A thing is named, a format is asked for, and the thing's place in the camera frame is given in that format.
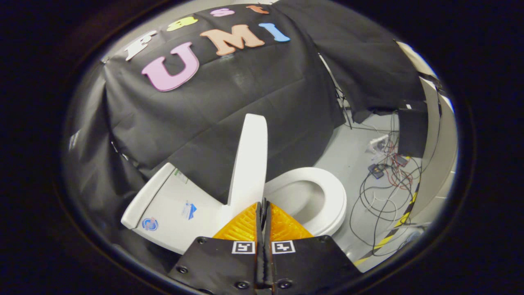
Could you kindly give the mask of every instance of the white toilet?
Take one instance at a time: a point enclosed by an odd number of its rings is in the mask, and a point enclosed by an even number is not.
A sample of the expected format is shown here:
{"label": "white toilet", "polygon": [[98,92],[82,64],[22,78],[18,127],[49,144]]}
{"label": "white toilet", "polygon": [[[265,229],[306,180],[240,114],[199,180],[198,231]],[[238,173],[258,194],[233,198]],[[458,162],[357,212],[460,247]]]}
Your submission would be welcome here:
{"label": "white toilet", "polygon": [[304,167],[265,183],[266,164],[266,120],[247,114],[226,205],[166,163],[131,201],[121,222],[153,243],[184,254],[195,238],[214,236],[237,214],[266,197],[312,235],[335,233],[346,214],[341,182],[326,170]]}
{"label": "white toilet", "polygon": [[346,216],[346,190],[330,172],[294,169],[264,186],[264,197],[296,219],[313,236],[332,235]]}

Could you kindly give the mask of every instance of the yellow and black tape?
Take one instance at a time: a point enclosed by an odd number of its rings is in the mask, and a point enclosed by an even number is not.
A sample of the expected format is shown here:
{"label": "yellow and black tape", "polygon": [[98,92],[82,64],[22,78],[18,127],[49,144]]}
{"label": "yellow and black tape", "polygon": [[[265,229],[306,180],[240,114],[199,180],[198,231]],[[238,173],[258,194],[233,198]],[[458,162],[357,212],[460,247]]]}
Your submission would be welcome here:
{"label": "yellow and black tape", "polygon": [[382,248],[385,244],[387,244],[389,240],[391,240],[391,238],[393,238],[393,236],[399,230],[398,227],[406,223],[406,221],[408,220],[409,214],[411,213],[411,210],[413,210],[413,206],[415,205],[415,200],[417,199],[417,194],[419,192],[419,185],[420,183],[417,184],[417,189],[415,189],[415,193],[413,194],[413,199],[409,202],[408,207],[404,211],[404,214],[402,215],[402,217],[398,220],[397,224],[395,224],[395,227],[387,234],[385,238],[383,238],[378,244],[376,244],[375,247],[371,251],[366,253],[366,255],[362,256],[361,259],[357,260],[354,263],[354,265],[357,266],[361,264],[362,262],[366,261],[369,257],[373,256],[374,253],[376,253],[380,248]]}

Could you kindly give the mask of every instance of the black fabric backdrop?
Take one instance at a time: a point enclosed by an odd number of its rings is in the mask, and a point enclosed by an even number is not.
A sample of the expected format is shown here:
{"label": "black fabric backdrop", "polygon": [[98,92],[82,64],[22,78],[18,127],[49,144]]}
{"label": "black fabric backdrop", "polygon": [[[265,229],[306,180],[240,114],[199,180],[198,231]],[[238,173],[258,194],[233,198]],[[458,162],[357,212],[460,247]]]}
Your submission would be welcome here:
{"label": "black fabric backdrop", "polygon": [[372,113],[424,101],[417,70],[394,36],[369,18],[331,1],[280,0],[273,8],[306,30],[362,123]]}
{"label": "black fabric backdrop", "polygon": [[[267,181],[314,165],[344,120],[318,52],[350,99],[354,116],[367,116],[373,104],[391,107],[419,90],[423,97],[420,84],[420,89],[414,86],[418,78],[410,76],[414,68],[384,29],[347,8],[304,3],[258,5],[269,15],[246,5],[228,5],[235,14],[223,17],[207,9],[192,14],[198,22],[174,31],[158,24],[158,34],[130,61],[122,48],[88,69],[65,123],[64,176],[69,195],[109,242],[157,271],[169,271],[178,255],[128,230],[120,218],[166,162],[225,203],[247,113],[263,115],[268,123]],[[337,20],[348,17],[360,25]],[[322,31],[314,26],[319,20]],[[259,23],[275,24],[291,40],[274,41]],[[220,57],[212,42],[199,36],[215,28],[230,32],[238,24],[247,24],[265,44]],[[182,61],[169,51],[188,41],[199,70],[177,89],[156,90],[142,69],[164,56],[170,73],[181,71]]]}

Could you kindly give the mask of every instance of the black box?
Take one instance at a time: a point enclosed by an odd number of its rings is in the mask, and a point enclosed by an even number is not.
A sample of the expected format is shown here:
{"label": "black box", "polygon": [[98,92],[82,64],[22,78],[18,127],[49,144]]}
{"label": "black box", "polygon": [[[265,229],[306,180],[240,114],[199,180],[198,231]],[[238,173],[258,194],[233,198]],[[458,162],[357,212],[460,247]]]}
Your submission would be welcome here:
{"label": "black box", "polygon": [[422,158],[428,138],[428,105],[423,101],[404,100],[398,108],[398,153]]}

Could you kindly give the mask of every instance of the floor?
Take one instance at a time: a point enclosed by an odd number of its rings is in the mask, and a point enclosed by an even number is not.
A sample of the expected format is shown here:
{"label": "floor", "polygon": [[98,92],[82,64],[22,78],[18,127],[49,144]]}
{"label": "floor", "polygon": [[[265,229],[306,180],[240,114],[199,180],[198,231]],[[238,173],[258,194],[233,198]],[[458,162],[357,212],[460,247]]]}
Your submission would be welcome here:
{"label": "floor", "polygon": [[[333,235],[333,239],[346,253],[348,258],[353,263],[356,263],[372,249],[370,245],[373,245],[375,224],[376,245],[390,232],[389,229],[397,223],[392,224],[391,221],[382,219],[377,223],[377,217],[366,210],[366,207],[358,200],[358,197],[361,183],[368,174],[368,166],[383,159],[383,157],[376,157],[373,153],[366,151],[367,144],[370,140],[387,134],[392,128],[398,128],[398,118],[395,114],[384,116],[372,115],[366,119],[363,124],[352,123],[352,127],[367,128],[368,130],[350,129],[350,127],[347,126],[346,120],[346,125],[342,125],[334,130],[331,141],[324,154],[317,161],[315,167],[331,172],[344,185],[347,195],[346,218],[340,229]],[[420,159],[415,158],[415,160],[420,164]],[[406,165],[405,170],[412,171],[416,168],[416,164],[410,161]],[[417,180],[413,180],[412,193],[415,191],[416,184]],[[372,186],[385,187],[390,186],[390,184],[386,175],[378,180],[371,176],[366,181],[366,188]],[[380,216],[390,220],[399,219],[411,201],[409,193],[401,189],[397,189],[397,192],[392,195],[390,198],[392,202],[386,201],[394,188],[395,187],[389,189],[371,188],[366,191],[366,196],[370,202],[373,200],[373,192],[375,193],[376,200],[373,203],[373,207],[382,208],[386,202],[388,203],[384,211],[390,212],[382,213]],[[350,219],[353,231],[370,245],[360,241],[351,231]],[[393,238],[389,240],[388,244],[384,245],[378,251],[375,251],[375,254],[364,262],[359,263],[357,268],[364,272],[381,263],[391,256],[413,232],[420,232],[420,229],[404,227],[398,230]]]}

